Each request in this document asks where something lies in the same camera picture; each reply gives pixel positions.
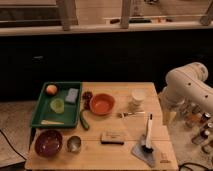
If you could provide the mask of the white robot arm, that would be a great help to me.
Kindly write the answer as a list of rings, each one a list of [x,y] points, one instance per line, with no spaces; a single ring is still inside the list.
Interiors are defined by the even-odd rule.
[[[164,125],[186,100],[213,115],[213,88],[205,83],[207,78],[208,69],[200,62],[174,68],[166,74],[166,86],[158,94]]]

